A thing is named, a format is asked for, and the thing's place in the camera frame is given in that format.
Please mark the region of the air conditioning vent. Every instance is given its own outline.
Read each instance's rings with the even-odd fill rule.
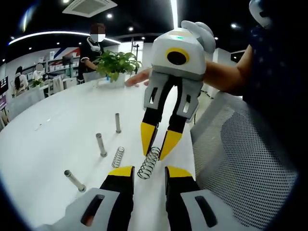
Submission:
[[[63,13],[90,18],[115,6],[117,6],[117,4],[111,0],[75,0],[63,11]]]

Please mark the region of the dark shirt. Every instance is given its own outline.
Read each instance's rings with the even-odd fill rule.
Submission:
[[[98,46],[98,42],[91,42],[93,46]],[[98,56],[100,56],[102,53],[104,53],[104,49],[101,46],[101,52],[95,52],[91,50],[91,46],[89,45],[87,39],[84,40],[82,46],[80,47],[80,60],[79,60],[79,69],[78,69],[78,79],[83,79],[83,73],[89,73],[93,72],[94,70],[88,68],[83,62],[82,59],[87,57],[91,62],[97,59]]]
[[[254,107],[286,148],[300,175],[276,218],[266,230],[296,230],[305,220],[306,171],[306,85],[302,75],[302,50],[295,30],[277,31],[256,27],[251,31],[252,75],[243,100]]]
[[[252,75],[243,100],[257,109],[270,124],[291,158],[303,158],[304,81],[295,44],[257,26],[251,31]]]

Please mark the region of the floor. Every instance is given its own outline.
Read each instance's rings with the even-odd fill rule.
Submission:
[[[203,112],[205,112],[207,107],[212,102],[212,99],[210,99],[210,97],[204,92],[201,92],[201,95],[199,96],[198,100],[199,100],[199,108],[198,108],[198,111],[196,113],[196,122],[198,121],[198,119],[200,119]],[[189,125],[192,128],[194,126],[194,121],[192,120]]]

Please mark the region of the green leaves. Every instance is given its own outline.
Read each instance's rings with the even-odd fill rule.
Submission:
[[[97,72],[102,76],[108,75],[111,81],[117,81],[119,73],[131,74],[136,68],[140,68],[142,63],[136,60],[133,53],[105,51],[94,61],[97,65]]]
[[[40,78],[38,80],[34,80],[33,83],[32,83],[32,87],[36,87],[38,85],[40,85],[41,83],[43,83],[44,81]]]

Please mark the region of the hand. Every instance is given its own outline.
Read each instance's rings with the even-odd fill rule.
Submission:
[[[129,78],[126,82],[125,85],[127,87],[131,87],[136,85],[137,83],[143,82],[145,80],[147,80],[150,76],[150,72],[151,72],[151,68],[146,69],[144,71],[139,72],[138,74],[136,74],[135,76]],[[144,82],[145,86],[149,85],[149,81]]]

